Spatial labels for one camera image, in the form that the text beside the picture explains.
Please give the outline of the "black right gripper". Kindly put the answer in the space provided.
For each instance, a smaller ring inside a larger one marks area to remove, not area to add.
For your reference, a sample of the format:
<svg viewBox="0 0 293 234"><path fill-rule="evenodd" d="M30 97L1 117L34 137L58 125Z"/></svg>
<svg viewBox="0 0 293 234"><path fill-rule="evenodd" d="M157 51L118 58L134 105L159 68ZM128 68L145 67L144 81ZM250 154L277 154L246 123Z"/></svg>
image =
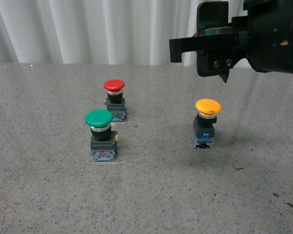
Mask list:
<svg viewBox="0 0 293 234"><path fill-rule="evenodd" d="M228 1L209 1L197 7L197 37L170 39L170 62L181 63L182 54L197 51L197 73L201 77L229 78L231 59L246 57L246 46L237 45L237 34L246 34L247 17L229 21Z"/></svg>

